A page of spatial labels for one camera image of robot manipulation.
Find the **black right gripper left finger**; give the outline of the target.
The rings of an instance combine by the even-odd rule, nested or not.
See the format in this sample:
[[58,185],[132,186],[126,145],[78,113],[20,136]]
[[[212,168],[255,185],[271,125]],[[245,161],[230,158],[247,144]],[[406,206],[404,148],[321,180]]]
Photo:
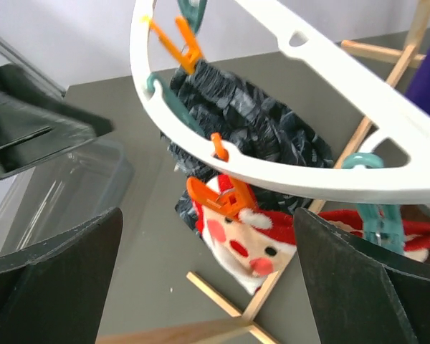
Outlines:
[[0,257],[0,344],[94,343],[122,231],[113,208]]

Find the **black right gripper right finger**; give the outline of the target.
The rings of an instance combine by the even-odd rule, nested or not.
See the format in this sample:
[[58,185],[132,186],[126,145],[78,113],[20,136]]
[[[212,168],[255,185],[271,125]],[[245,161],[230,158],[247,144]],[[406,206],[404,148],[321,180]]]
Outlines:
[[321,343],[430,343],[430,264],[307,209],[296,211],[294,228]]

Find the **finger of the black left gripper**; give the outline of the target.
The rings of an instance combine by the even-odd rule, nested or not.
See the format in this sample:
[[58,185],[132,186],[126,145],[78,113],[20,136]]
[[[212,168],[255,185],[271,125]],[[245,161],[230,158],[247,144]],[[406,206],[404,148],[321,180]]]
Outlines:
[[111,120],[45,93],[21,67],[0,66],[0,180],[113,130]]

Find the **dark patterned sock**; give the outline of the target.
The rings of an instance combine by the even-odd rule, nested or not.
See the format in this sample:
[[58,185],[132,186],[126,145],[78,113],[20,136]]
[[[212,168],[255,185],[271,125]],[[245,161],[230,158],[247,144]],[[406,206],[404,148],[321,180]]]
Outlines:
[[[288,105],[232,72],[200,60],[194,74],[179,67],[170,89],[198,122],[205,137],[214,132],[233,143],[246,156],[274,163],[311,168],[332,168],[330,146]],[[208,182],[219,174],[198,160],[163,133],[167,150],[176,167],[186,177]],[[307,208],[311,199],[252,187],[259,207],[293,215],[296,208]],[[179,198],[175,211],[196,233],[197,215],[187,191]]]

